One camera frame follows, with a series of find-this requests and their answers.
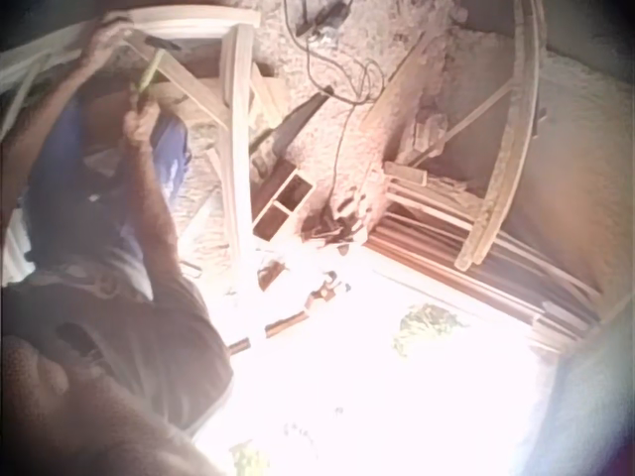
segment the gray t-shirt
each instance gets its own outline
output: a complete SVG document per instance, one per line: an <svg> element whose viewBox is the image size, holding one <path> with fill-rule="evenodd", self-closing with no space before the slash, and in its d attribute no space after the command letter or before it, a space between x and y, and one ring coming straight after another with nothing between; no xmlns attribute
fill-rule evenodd
<svg viewBox="0 0 635 476"><path fill-rule="evenodd" d="M230 392L227 349L192 283L153 289L149 299L111 267L69 260L2 290L2 334L60 363L72 349L193 435Z"/></svg>

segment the person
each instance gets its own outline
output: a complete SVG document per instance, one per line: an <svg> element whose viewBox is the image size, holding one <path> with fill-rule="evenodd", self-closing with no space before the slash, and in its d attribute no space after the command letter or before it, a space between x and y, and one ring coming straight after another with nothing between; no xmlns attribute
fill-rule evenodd
<svg viewBox="0 0 635 476"><path fill-rule="evenodd" d="M114 173L84 160L76 93L131 28L104 21L2 144L2 241L19 202L35 265L2 290L7 474L217 473L190 437L226 402L233 374L180 271L169 209L187 130L131 94Z"/></svg>

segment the curved wooden beam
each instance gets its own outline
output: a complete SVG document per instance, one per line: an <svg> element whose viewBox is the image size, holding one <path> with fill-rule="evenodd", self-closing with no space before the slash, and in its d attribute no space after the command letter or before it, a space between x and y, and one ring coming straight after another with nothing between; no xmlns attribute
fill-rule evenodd
<svg viewBox="0 0 635 476"><path fill-rule="evenodd" d="M516 58L501 147L481 210L454 262L460 270L480 264L489 252L514 199L532 137L540 72L542 0L515 0Z"/></svg>
<svg viewBox="0 0 635 476"><path fill-rule="evenodd" d="M260 13L255 10L211 5L170 5L121 13L130 17L137 30L169 40L222 38L235 25L260 25ZM96 24L96 20L77 23L0 54L0 93L24 77L31 64L44 55L51 57L42 71L78 58Z"/></svg>

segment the blue pants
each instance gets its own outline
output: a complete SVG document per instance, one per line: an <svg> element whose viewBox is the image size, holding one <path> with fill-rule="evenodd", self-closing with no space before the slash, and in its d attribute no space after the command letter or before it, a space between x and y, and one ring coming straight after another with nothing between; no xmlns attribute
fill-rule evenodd
<svg viewBox="0 0 635 476"><path fill-rule="evenodd" d="M84 137L82 110L74 98L45 141L24 196L28 258L36 267L62 264L68 255L107 261L113 250L143 258L128 206L126 158L120 157L114 175L106 177L84 163ZM172 206L188 167L187 129L177 117L162 113L151 142L157 179Z"/></svg>

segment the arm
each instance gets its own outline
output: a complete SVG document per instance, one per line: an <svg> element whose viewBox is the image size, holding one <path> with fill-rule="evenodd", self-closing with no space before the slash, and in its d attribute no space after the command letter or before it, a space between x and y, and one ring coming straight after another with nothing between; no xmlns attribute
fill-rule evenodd
<svg viewBox="0 0 635 476"><path fill-rule="evenodd" d="M58 117L70 98L106 63L129 31L130 23L120 19L98 29L72 73L35 108L24 111L18 119L17 127L3 141L0 214L3 246L11 213L27 184L31 167Z"/></svg>
<svg viewBox="0 0 635 476"><path fill-rule="evenodd" d="M150 282L155 291L158 279L180 277L178 238L172 215L155 175L150 135L159 117L159 105L148 101L137 112L136 98L124 118L128 156L128 190L132 224Z"/></svg>

